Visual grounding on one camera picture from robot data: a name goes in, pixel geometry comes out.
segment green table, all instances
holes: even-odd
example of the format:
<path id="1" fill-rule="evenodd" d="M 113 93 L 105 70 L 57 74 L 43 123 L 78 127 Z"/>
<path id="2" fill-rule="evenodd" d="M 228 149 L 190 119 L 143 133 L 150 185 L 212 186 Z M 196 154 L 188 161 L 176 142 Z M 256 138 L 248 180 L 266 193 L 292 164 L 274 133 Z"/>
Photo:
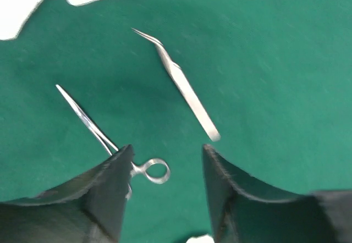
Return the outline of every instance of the green table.
<path id="1" fill-rule="evenodd" d="M 182 68 L 228 160 L 282 189 L 352 187 L 352 0 L 45 0 L 0 42 L 0 201 L 34 196 L 107 158 L 61 84 L 164 185 L 132 180 L 122 242 L 210 232 L 201 145 L 210 140 L 144 31 Z"/>

